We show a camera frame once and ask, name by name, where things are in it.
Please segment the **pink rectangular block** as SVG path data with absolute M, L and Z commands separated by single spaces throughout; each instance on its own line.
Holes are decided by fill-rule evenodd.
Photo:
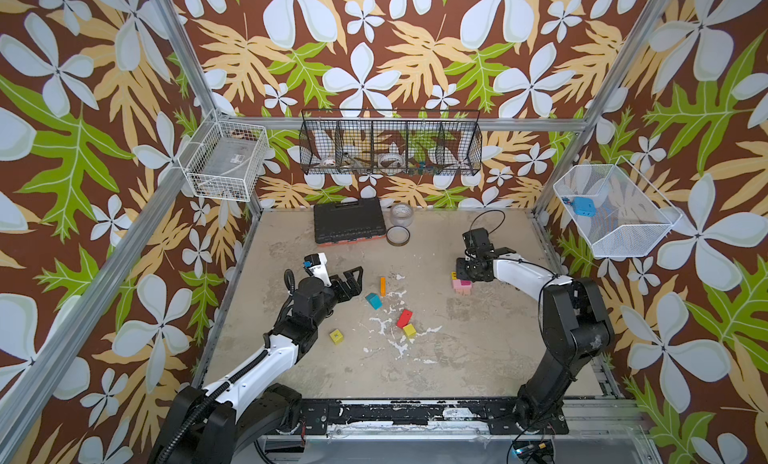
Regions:
M 453 280 L 452 288 L 454 292 L 459 295 L 470 295 L 473 288 L 473 283 L 464 280 Z

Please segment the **yellow green cube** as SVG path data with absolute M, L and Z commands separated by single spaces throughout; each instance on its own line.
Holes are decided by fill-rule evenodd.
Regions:
M 341 344 L 341 343 L 344 341 L 344 335 L 343 335 L 343 334 L 342 334 L 342 332 L 341 332 L 340 330 L 338 330 L 338 329 L 336 329 L 336 330 L 333 330 L 333 331 L 332 331 L 332 332 L 329 334 L 329 337 L 330 337 L 330 339 L 332 340 L 332 342 L 333 342 L 335 345 L 339 345 L 339 344 Z

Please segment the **small yellow block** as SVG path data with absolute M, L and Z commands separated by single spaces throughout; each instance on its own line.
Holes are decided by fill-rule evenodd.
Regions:
M 408 339 L 413 339 L 417 335 L 417 331 L 412 324 L 407 324 L 403 327 L 403 332 Z

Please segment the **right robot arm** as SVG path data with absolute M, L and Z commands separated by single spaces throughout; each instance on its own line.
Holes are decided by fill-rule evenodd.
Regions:
M 582 368 L 615 338 L 596 283 L 555 273 L 513 250 L 495 248 L 484 228 L 462 235 L 465 256 L 456 261 L 463 281 L 500 281 L 531 297 L 537 305 L 544 355 L 517 393 L 512 415 L 523 431 L 539 430 L 557 418 L 563 398 Z

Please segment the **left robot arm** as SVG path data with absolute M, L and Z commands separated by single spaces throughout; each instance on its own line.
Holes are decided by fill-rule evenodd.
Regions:
M 329 275 L 307 257 L 306 277 L 284 273 L 288 296 L 263 345 L 233 371 L 175 397 L 148 458 L 151 463 L 229 463 L 257 440 L 299 424 L 302 396 L 278 383 L 312 348 L 335 307 L 359 296 L 364 270 Z

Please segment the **teal triangular block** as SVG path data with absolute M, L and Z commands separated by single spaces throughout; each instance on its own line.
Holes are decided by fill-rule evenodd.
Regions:
M 368 294 L 365 299 L 374 310 L 379 310 L 383 305 L 381 298 L 376 293 Z

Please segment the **black red tool case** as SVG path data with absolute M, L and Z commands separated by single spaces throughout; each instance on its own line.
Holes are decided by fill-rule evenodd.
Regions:
M 319 246 L 382 238 L 386 225 L 380 200 L 363 198 L 348 203 L 313 207 L 314 238 Z

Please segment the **brown tape roll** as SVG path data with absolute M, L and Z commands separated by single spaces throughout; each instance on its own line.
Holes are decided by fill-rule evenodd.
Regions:
M 385 238 L 389 245 L 403 247 L 410 242 L 411 233 L 407 227 L 394 225 L 387 229 Z

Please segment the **clear tape roll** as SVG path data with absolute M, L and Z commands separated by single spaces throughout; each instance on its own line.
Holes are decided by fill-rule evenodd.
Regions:
M 408 228 L 414 221 L 414 209 L 405 203 L 397 203 L 390 208 L 390 222 L 393 226 Z

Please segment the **blue object in basket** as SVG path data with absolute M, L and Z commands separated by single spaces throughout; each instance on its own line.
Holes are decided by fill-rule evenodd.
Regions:
M 592 218 L 597 215 L 597 208 L 590 198 L 572 197 L 563 198 L 562 201 L 563 204 L 570 208 L 576 216 Z

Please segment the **white tape roll in basket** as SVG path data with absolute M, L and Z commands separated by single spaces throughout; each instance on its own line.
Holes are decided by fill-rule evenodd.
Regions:
M 399 169 L 405 165 L 405 159 L 397 153 L 385 153 L 377 157 L 377 164 L 384 169 Z

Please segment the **white mesh basket right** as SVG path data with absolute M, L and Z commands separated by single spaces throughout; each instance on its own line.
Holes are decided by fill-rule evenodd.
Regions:
M 675 207 L 640 169 L 627 159 L 613 164 L 580 164 L 555 184 L 563 198 L 590 198 L 597 208 L 592 218 L 564 208 L 580 236 L 598 259 L 646 257 L 682 219 Z

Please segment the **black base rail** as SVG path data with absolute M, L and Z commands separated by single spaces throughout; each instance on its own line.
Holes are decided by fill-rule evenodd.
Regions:
M 534 423 L 519 426 L 513 415 L 514 397 L 466 399 L 305 399 L 300 416 L 308 435 L 330 432 L 332 425 L 360 422 L 388 422 L 393 426 L 426 427 L 438 422 L 476 422 L 486 425 L 492 435 L 513 435 L 522 431 L 548 431 L 566 435 L 569 428 L 561 411 Z

